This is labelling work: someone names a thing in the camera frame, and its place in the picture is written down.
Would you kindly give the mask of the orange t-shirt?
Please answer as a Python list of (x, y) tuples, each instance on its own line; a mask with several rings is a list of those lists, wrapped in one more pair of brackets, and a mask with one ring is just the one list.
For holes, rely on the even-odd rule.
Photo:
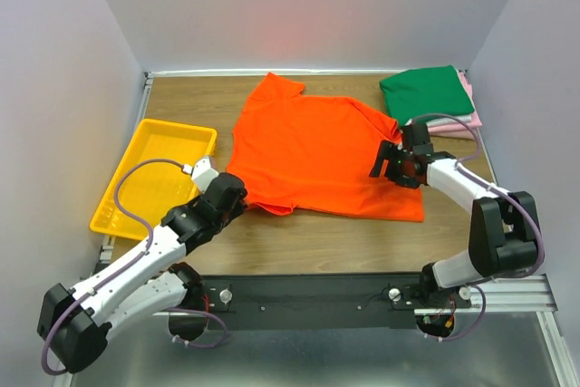
[(353, 97), (304, 89), (268, 73), (246, 99), (227, 172), (244, 181), (249, 206), (421, 222), (420, 190), (370, 175), (381, 143), (400, 142), (397, 121)]

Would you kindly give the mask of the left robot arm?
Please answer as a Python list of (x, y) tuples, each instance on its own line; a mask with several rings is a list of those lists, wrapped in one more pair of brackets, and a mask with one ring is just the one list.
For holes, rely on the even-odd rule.
[(169, 267), (243, 214), (246, 194), (240, 178), (216, 172), (202, 194), (172, 208), (128, 254), (70, 289), (53, 285), (43, 296), (37, 325), (43, 370), (51, 375), (80, 372), (131, 318), (194, 308), (199, 285)]

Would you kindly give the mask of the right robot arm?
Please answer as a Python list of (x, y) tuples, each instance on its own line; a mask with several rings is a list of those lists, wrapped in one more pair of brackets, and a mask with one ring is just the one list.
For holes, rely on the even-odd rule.
[(470, 215), (468, 248), (422, 268), (414, 286), (419, 300), (435, 307), (448, 299), (450, 289), (534, 274), (545, 249), (531, 194), (500, 188), (447, 151), (436, 151), (422, 122), (404, 125), (400, 133), (400, 145), (381, 142), (370, 176), (406, 189), (436, 189)]

